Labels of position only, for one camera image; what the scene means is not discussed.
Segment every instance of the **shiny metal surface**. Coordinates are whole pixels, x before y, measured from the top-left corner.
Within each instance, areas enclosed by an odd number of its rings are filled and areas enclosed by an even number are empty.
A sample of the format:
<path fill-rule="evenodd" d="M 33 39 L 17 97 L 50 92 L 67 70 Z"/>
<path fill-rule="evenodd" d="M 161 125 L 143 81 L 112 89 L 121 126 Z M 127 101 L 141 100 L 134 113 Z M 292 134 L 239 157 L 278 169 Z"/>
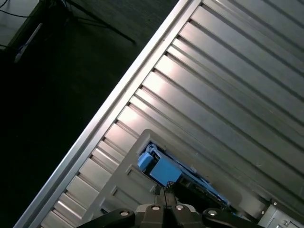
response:
<path fill-rule="evenodd" d="M 215 216 L 215 215 L 217 215 L 217 212 L 215 210 L 210 210 L 210 211 L 208 211 L 208 214 Z"/>
<path fill-rule="evenodd" d="M 157 206 L 152 207 L 152 210 L 159 210 L 159 209 L 160 209 L 160 207 L 157 207 Z"/>
<path fill-rule="evenodd" d="M 50 212 L 42 222 L 43 227 L 56 228 L 72 228 L 70 224 L 64 221 L 60 216 L 54 212 Z"/>
<path fill-rule="evenodd" d="M 128 212 L 122 212 L 120 213 L 121 216 L 127 216 L 129 213 Z"/>
<path fill-rule="evenodd" d="M 271 199 L 304 216 L 303 10 L 181 0 L 15 227 L 152 203 L 128 156 L 145 129 L 250 216 Z"/>
<path fill-rule="evenodd" d="M 74 177 L 66 189 L 74 200 L 77 200 L 84 208 L 88 208 L 98 195 L 98 191 L 96 189 L 78 176 Z"/>
<path fill-rule="evenodd" d="M 184 209 L 184 207 L 183 207 L 182 205 L 177 205 L 175 208 L 176 208 L 177 210 L 183 210 L 183 209 Z"/>

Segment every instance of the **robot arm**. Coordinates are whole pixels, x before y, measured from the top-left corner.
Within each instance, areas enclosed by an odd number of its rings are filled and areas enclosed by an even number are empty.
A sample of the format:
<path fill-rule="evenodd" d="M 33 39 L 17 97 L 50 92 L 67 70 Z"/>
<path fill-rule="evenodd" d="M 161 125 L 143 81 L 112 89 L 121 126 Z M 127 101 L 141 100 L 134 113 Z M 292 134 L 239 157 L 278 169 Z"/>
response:
<path fill-rule="evenodd" d="M 79 228 L 262 228 L 220 209 L 207 209 L 201 215 L 188 204 L 178 204 L 172 188 L 156 193 L 154 204 L 140 205 L 135 212 L 117 209 Z"/>

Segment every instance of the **screw head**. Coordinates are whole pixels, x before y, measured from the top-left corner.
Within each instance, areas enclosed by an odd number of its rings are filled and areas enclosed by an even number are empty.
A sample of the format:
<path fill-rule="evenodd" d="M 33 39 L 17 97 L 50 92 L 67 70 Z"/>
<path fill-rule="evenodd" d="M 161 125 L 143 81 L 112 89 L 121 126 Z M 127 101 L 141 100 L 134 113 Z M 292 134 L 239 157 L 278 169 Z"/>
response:
<path fill-rule="evenodd" d="M 129 214 L 128 211 L 122 211 L 122 212 L 120 212 L 120 215 L 121 215 L 121 216 L 127 216 L 128 214 Z"/>
<path fill-rule="evenodd" d="M 184 207 L 183 207 L 182 205 L 177 205 L 175 208 L 176 208 L 177 210 L 183 210 L 183 209 L 184 209 Z"/>
<path fill-rule="evenodd" d="M 152 207 L 152 210 L 159 210 L 159 209 L 160 209 L 160 207 L 157 207 L 157 206 Z"/>
<path fill-rule="evenodd" d="M 208 211 L 208 214 L 210 214 L 211 216 L 216 216 L 218 213 L 215 210 L 210 210 Z"/>

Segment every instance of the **dark floor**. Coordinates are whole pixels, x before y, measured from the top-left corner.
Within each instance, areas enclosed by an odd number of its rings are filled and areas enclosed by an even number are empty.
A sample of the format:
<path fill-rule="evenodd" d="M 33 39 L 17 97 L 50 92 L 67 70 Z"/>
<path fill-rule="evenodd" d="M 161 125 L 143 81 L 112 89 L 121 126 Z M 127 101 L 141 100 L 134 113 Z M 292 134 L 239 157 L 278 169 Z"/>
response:
<path fill-rule="evenodd" d="M 176 0 L 88 2 L 104 20 L 114 16 L 112 24 L 136 45 L 69 21 L 40 34 L 17 65 L 2 64 L 1 227 L 15 224 Z"/>

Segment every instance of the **blue plastic part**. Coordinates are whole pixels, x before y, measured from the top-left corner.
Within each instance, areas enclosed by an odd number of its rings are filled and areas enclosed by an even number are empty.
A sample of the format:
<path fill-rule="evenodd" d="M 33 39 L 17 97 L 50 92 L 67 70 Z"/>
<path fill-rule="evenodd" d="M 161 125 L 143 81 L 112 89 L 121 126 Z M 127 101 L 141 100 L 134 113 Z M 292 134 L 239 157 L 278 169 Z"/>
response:
<path fill-rule="evenodd" d="M 198 183 L 198 185 L 204 187 L 209 193 L 217 196 L 220 200 L 229 204 L 229 201 L 221 196 L 205 179 L 195 175 L 195 173 L 187 166 L 176 160 L 171 154 L 164 154 L 157 149 L 154 143 L 148 144 L 144 152 L 138 159 L 138 165 L 142 171 L 147 167 L 147 165 L 156 159 L 152 155 L 155 154 L 159 157 L 159 161 L 156 163 L 150 176 L 161 183 L 163 186 L 167 186 L 169 181 L 176 182 L 181 175 L 186 175 L 190 177 L 193 182 Z"/>
<path fill-rule="evenodd" d="M 138 159 L 138 166 L 143 171 L 147 168 L 150 162 L 153 160 L 153 157 L 148 153 L 142 153 Z"/>
<path fill-rule="evenodd" d="M 181 174 L 181 170 L 165 158 L 161 158 L 150 172 L 151 177 L 163 186 L 167 186 L 169 181 L 176 182 Z"/>

